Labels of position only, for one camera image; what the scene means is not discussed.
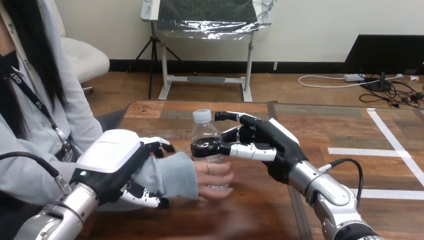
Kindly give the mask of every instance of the white wall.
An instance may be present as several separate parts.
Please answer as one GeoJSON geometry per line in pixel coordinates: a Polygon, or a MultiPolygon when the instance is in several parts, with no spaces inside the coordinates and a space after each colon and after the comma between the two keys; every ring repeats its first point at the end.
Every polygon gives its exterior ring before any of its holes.
{"type": "MultiPolygon", "coordinates": [[[[56,0],[66,34],[110,59],[134,59],[149,40],[142,0],[56,0]]],[[[424,0],[279,0],[255,34],[254,61],[344,62],[358,34],[424,35],[424,0]]],[[[246,61],[247,39],[169,38],[183,60],[246,61]]],[[[142,56],[150,58],[150,51],[142,56]]]]}

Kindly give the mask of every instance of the white tape line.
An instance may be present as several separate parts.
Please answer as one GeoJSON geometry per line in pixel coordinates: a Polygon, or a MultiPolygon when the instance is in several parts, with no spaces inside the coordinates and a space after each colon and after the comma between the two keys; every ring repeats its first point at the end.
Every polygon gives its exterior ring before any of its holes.
{"type": "Polygon", "coordinates": [[[407,157],[407,158],[411,157],[411,155],[407,151],[342,148],[342,147],[329,147],[328,153],[337,154],[337,155],[362,155],[362,156],[376,156],[376,157],[407,157]]]}
{"type": "MultiPolygon", "coordinates": [[[[358,194],[358,189],[352,191],[355,195],[358,194]]],[[[424,191],[362,189],[361,198],[424,200],[424,191]]]]}
{"type": "MultiPolygon", "coordinates": [[[[384,134],[384,136],[389,141],[389,143],[394,148],[394,150],[398,152],[406,152],[405,148],[396,139],[396,137],[393,135],[390,129],[386,126],[386,124],[383,122],[380,116],[376,113],[375,108],[368,108],[366,112],[369,114],[372,120],[374,120],[375,124],[377,124],[377,127],[384,134]]],[[[418,181],[424,186],[424,172],[415,163],[412,157],[401,156],[401,158],[405,162],[405,164],[408,166],[408,168],[411,170],[411,172],[415,175],[415,177],[418,179],[418,181]]]]}

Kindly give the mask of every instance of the lanyard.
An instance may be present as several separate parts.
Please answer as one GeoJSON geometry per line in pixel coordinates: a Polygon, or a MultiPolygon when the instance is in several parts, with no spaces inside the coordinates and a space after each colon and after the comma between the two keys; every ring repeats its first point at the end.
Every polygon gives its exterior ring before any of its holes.
{"type": "Polygon", "coordinates": [[[30,62],[28,61],[27,54],[25,54],[24,47],[22,46],[21,40],[19,40],[18,34],[16,33],[15,26],[12,22],[11,16],[6,11],[5,6],[3,6],[3,2],[0,1],[0,14],[3,18],[4,23],[6,24],[6,28],[9,31],[9,34],[13,40],[14,46],[16,47],[17,52],[19,53],[20,57],[23,60],[23,63],[25,65],[26,70],[29,73],[30,78],[32,79],[32,82],[34,83],[34,86],[38,92],[40,92],[40,88],[37,85],[36,78],[34,75],[34,71],[32,67],[30,66],[30,62]]]}
{"type": "Polygon", "coordinates": [[[67,141],[67,137],[65,134],[59,129],[55,120],[53,120],[52,115],[47,109],[46,105],[39,99],[39,97],[31,90],[31,88],[25,83],[25,81],[19,76],[19,74],[13,69],[11,66],[9,69],[4,66],[3,69],[7,74],[10,75],[10,79],[15,82],[15,84],[22,90],[22,92],[31,100],[31,102],[46,116],[48,121],[51,124],[51,128],[57,133],[60,141],[66,147],[69,146],[67,141]]]}

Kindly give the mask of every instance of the white chair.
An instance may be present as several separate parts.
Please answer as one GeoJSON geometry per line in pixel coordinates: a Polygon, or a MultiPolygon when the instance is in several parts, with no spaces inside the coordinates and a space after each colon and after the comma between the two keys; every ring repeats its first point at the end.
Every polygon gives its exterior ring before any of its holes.
{"type": "MultiPolygon", "coordinates": [[[[66,37],[65,26],[56,6],[55,0],[47,0],[51,5],[53,15],[60,28],[60,36],[63,45],[69,55],[73,71],[80,84],[101,76],[109,71],[109,58],[99,49],[83,41],[66,37]]],[[[93,87],[83,88],[84,92],[93,91],[93,87]]]]}

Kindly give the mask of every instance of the electrical cable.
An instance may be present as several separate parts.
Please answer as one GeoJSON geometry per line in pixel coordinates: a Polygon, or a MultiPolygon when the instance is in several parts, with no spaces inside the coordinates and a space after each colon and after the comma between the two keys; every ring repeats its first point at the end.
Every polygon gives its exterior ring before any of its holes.
{"type": "MultiPolygon", "coordinates": [[[[348,88],[348,87],[353,87],[353,86],[360,86],[360,85],[371,84],[371,83],[376,83],[376,82],[379,82],[380,81],[379,79],[376,79],[374,81],[370,81],[370,80],[373,79],[374,74],[371,77],[365,77],[363,74],[358,74],[358,76],[360,76],[361,78],[364,78],[364,80],[368,80],[368,81],[361,82],[361,83],[355,83],[355,84],[351,84],[351,85],[319,86],[319,85],[305,84],[305,83],[301,82],[301,79],[304,79],[304,78],[321,78],[321,79],[344,80],[345,78],[344,77],[329,77],[329,76],[318,76],[318,75],[306,75],[306,76],[301,76],[298,79],[298,82],[300,84],[302,84],[303,86],[306,86],[306,87],[335,89],[335,88],[348,88]]],[[[386,78],[385,80],[399,79],[401,77],[403,77],[403,75],[398,74],[397,76],[389,77],[389,78],[386,78]]]]}
{"type": "Polygon", "coordinates": [[[389,107],[395,107],[399,108],[400,105],[409,106],[413,108],[420,108],[420,100],[423,100],[424,93],[423,92],[417,92],[409,85],[399,82],[399,81],[391,81],[388,83],[391,86],[391,90],[388,92],[382,92],[382,95],[376,94],[374,91],[370,91],[370,93],[365,93],[359,96],[359,100],[363,103],[373,103],[377,101],[386,101],[389,105],[389,107]],[[410,91],[401,91],[397,90],[394,86],[394,84],[402,85],[410,89],[410,91]],[[375,100],[364,100],[364,96],[371,96],[378,99],[375,100]]]}
{"type": "Polygon", "coordinates": [[[310,78],[310,77],[317,77],[317,78],[322,78],[322,79],[334,79],[334,80],[344,80],[345,79],[344,77],[327,77],[327,76],[317,76],[317,75],[306,75],[306,76],[301,76],[298,79],[298,82],[300,84],[302,84],[303,86],[306,86],[306,87],[336,89],[336,88],[348,88],[348,87],[359,86],[359,85],[363,85],[363,84],[376,83],[376,82],[380,81],[380,80],[375,80],[375,81],[370,81],[370,82],[362,82],[362,83],[355,83],[355,84],[351,84],[351,85],[340,85],[340,86],[318,86],[318,85],[309,85],[309,84],[305,84],[305,83],[301,82],[301,79],[310,78]]]}
{"type": "Polygon", "coordinates": [[[331,168],[333,169],[335,166],[341,164],[341,163],[345,163],[345,162],[351,162],[354,163],[358,169],[359,172],[359,183],[358,183],[358,192],[356,194],[356,199],[357,199],[357,203],[356,203],[356,208],[359,208],[359,203],[361,201],[361,194],[362,194],[362,188],[364,187],[364,173],[362,172],[362,167],[359,164],[358,161],[352,159],[352,158],[342,158],[342,159],[338,159],[335,161],[330,162],[329,164],[331,165],[331,168]]]}
{"type": "Polygon", "coordinates": [[[46,160],[29,152],[14,151],[14,152],[4,153],[0,155],[0,161],[3,159],[14,158],[14,157],[25,157],[25,158],[29,158],[36,161],[53,178],[57,178],[60,175],[59,171],[56,168],[54,168],[50,163],[48,163],[46,160]]]}

